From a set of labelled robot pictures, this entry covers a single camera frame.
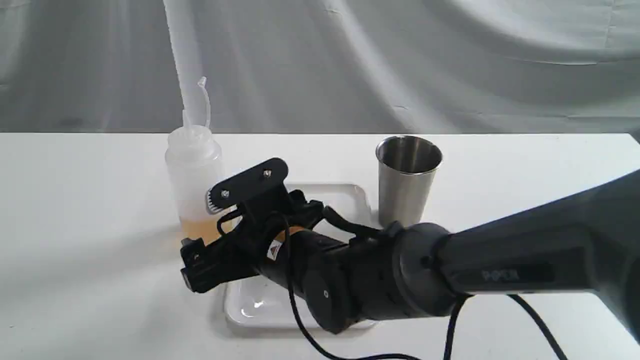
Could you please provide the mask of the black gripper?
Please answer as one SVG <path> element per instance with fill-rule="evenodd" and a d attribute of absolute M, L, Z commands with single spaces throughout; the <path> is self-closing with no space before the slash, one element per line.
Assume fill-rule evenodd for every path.
<path fill-rule="evenodd" d="M 308 198 L 299 188 L 272 191 L 284 184 L 289 172 L 283 159 L 270 158 L 208 189 L 208 214 L 242 203 L 234 212 L 240 222 L 210 244 L 202 238 L 182 239 L 180 273 L 190 291 L 204 294 L 258 276 L 302 291 L 311 258 L 347 248 L 344 241 L 315 231 L 318 224 L 334 219 L 322 201 Z"/>

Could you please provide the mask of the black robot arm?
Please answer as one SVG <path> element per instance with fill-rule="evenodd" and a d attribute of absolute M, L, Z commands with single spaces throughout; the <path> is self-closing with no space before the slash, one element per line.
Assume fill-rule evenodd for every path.
<path fill-rule="evenodd" d="M 639 172 L 451 233 L 434 223 L 372 228 L 301 190 L 271 158 L 217 183 L 210 211 L 240 218 L 211 244 L 183 239 L 186 287 L 264 276 L 306 302 L 323 330 L 446 317 L 480 294 L 594 293 L 639 339 Z"/>

